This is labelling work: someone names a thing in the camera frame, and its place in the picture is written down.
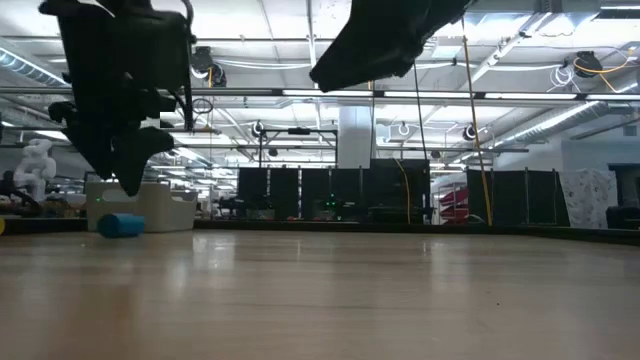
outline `black partition panel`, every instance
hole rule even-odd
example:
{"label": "black partition panel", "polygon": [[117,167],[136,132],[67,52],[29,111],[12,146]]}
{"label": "black partition panel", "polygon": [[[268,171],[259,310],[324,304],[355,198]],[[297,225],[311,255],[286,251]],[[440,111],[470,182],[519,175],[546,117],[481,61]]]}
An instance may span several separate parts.
{"label": "black partition panel", "polygon": [[302,218],[313,220],[317,202],[331,195],[331,178],[327,169],[302,170]]}
{"label": "black partition panel", "polygon": [[[552,171],[486,172],[493,223],[498,226],[569,226],[558,173]],[[480,171],[467,171],[469,212],[487,221]]]}
{"label": "black partition panel", "polygon": [[298,217],[298,169],[271,169],[270,195],[276,220]]}
{"label": "black partition panel", "polygon": [[345,202],[360,203],[360,169],[331,170],[331,193]]}
{"label": "black partition panel", "polygon": [[267,195],[267,169],[240,169],[238,198],[251,201]]}
{"label": "black partition panel", "polygon": [[556,173],[529,171],[529,223],[533,225],[556,225],[558,219],[558,193],[562,193]]}
{"label": "black partition panel", "polygon": [[430,196],[429,163],[424,160],[377,159],[364,173],[367,206],[394,206],[406,208],[407,185],[400,166],[407,174],[412,208],[422,209],[423,196]]}
{"label": "black partition panel", "polygon": [[[527,197],[524,171],[486,172],[494,225],[527,223]],[[480,171],[467,171],[469,214],[487,221],[484,186]]]}

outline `wooden floor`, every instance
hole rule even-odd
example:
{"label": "wooden floor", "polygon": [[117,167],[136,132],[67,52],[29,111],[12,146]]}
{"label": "wooden floor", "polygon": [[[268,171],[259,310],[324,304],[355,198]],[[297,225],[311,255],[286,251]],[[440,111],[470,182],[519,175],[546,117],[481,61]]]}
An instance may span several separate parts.
{"label": "wooden floor", "polygon": [[0,238],[2,359],[640,357],[640,249],[525,237]]}

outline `yellow cable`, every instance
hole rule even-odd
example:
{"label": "yellow cable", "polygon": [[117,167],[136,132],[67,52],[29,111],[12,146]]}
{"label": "yellow cable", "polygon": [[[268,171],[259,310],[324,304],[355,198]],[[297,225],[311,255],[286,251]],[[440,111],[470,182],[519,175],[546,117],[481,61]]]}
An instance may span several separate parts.
{"label": "yellow cable", "polygon": [[473,116],[473,129],[476,133],[475,147],[480,158],[480,172],[482,173],[482,186],[484,187],[484,201],[487,205],[487,224],[493,226],[493,216],[491,216],[491,200],[489,199],[489,186],[487,185],[487,174],[484,171],[484,160],[480,151],[480,134],[478,132],[478,119],[476,117],[476,105],[473,101],[473,82],[471,81],[471,64],[469,62],[469,45],[467,35],[464,31],[464,16],[462,17],[462,43],[464,44],[464,55],[467,64],[467,81],[469,82],[469,99],[471,100],[471,115]]}
{"label": "yellow cable", "polygon": [[576,68],[584,71],[584,72],[588,72],[588,73],[592,73],[592,74],[610,74],[612,72],[618,71],[620,69],[623,69],[625,66],[627,66],[627,64],[629,63],[629,58],[627,58],[627,61],[624,62],[624,64],[615,67],[613,69],[609,69],[609,70],[593,70],[593,69],[587,69],[585,67],[582,67],[580,65],[578,65],[578,58],[576,58],[575,60],[573,60],[573,66],[575,66]]}
{"label": "yellow cable", "polygon": [[402,174],[404,175],[404,184],[407,187],[407,224],[411,225],[411,190],[409,188],[409,178],[407,177],[407,173],[404,171],[402,164],[400,164],[400,161],[398,161],[398,159],[393,160],[396,161],[396,164],[398,164],[400,170],[402,170]]}
{"label": "yellow cable", "polygon": [[609,89],[611,89],[611,91],[617,93],[618,90],[616,90],[616,88],[613,87],[613,85],[611,85],[611,83],[609,82],[609,80],[607,80],[606,77],[604,77],[604,75],[600,74],[600,77],[602,78],[602,80],[604,80],[604,83],[607,84],[607,86],[609,87]]}

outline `cable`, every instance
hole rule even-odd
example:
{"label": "cable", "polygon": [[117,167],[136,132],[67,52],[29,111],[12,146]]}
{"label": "cable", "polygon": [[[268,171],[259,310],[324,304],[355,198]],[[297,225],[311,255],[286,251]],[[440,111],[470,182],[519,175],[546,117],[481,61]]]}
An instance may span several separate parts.
{"label": "cable", "polygon": [[413,61],[413,76],[416,83],[416,101],[418,102],[418,122],[420,123],[420,136],[422,137],[422,151],[424,151],[424,161],[425,165],[429,162],[429,157],[427,156],[427,145],[425,145],[424,140],[424,123],[422,122],[422,106],[420,106],[420,88],[418,84],[418,69],[416,68],[416,62]]}
{"label": "cable", "polygon": [[482,186],[484,188],[484,201],[487,206],[487,223],[489,226],[493,226],[493,216],[491,215],[491,200],[489,199],[489,187],[487,185],[487,174],[484,171],[484,160],[482,160],[482,151],[480,151],[480,132],[478,131],[478,119],[476,117],[476,105],[473,101],[473,81],[471,81],[471,67],[469,66],[469,46],[467,35],[464,31],[464,16],[461,19],[462,22],[462,43],[464,44],[464,55],[467,63],[467,81],[469,82],[469,99],[471,100],[471,115],[473,116],[473,129],[475,130],[475,146],[478,150],[478,157],[480,158],[480,172],[482,173]]}
{"label": "cable", "polygon": [[613,91],[614,93],[618,93],[618,90],[616,90],[616,88],[614,88],[613,85],[611,85],[609,80],[607,80],[607,78],[604,77],[604,75],[600,74],[600,77],[602,78],[602,80],[604,80],[604,83],[607,84],[607,86],[609,87],[609,89],[611,89],[611,91]]}
{"label": "cable", "polygon": [[398,167],[400,167],[400,170],[402,171],[402,175],[404,175],[404,184],[407,187],[407,224],[411,225],[411,188],[409,187],[409,178],[407,177],[407,172],[404,171],[404,167],[400,164],[400,161],[396,158],[393,158],[393,160],[396,161],[396,164],[398,164]]}
{"label": "cable", "polygon": [[616,66],[613,69],[609,69],[609,70],[593,70],[593,69],[587,69],[585,67],[582,67],[580,65],[578,65],[578,60],[579,58],[576,58],[575,60],[573,60],[573,66],[575,66],[576,68],[584,71],[584,72],[588,72],[591,74],[610,74],[612,72],[618,71],[620,69],[623,69],[627,66],[627,64],[629,63],[629,58],[627,58],[627,60],[624,62],[624,64],[620,65],[620,66]]}

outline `ceiling fixture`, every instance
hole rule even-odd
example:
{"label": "ceiling fixture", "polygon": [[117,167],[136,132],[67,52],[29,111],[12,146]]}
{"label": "ceiling fixture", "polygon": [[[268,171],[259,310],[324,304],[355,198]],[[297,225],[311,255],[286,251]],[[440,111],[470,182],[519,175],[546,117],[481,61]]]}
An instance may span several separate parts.
{"label": "ceiling fixture", "polygon": [[398,133],[402,136],[409,135],[409,127],[407,126],[407,123],[405,123],[404,121],[402,122],[402,125],[398,127]]}
{"label": "ceiling fixture", "polygon": [[596,58],[593,51],[580,51],[577,54],[577,58],[573,62],[575,65],[575,73],[577,76],[590,79],[598,75],[598,71],[602,71],[602,64],[600,60]]}
{"label": "ceiling fixture", "polygon": [[473,124],[464,128],[462,138],[466,141],[473,141],[476,138],[476,130],[473,128]]}
{"label": "ceiling fixture", "polygon": [[318,96],[318,97],[371,97],[373,91],[340,90],[323,93],[320,90],[283,90],[284,96]]}
{"label": "ceiling fixture", "polygon": [[[389,98],[415,98],[416,92],[409,91],[385,91],[385,97]],[[437,92],[437,91],[421,91],[417,94],[421,99],[446,99],[446,98],[454,98],[454,99],[468,99],[469,93],[467,92]]]}
{"label": "ceiling fixture", "polygon": [[191,55],[191,73],[197,79],[209,82],[209,87],[227,87],[227,74],[211,58],[210,46],[198,46]]}
{"label": "ceiling fixture", "polygon": [[485,99],[505,100],[572,100],[576,94],[488,93]]}

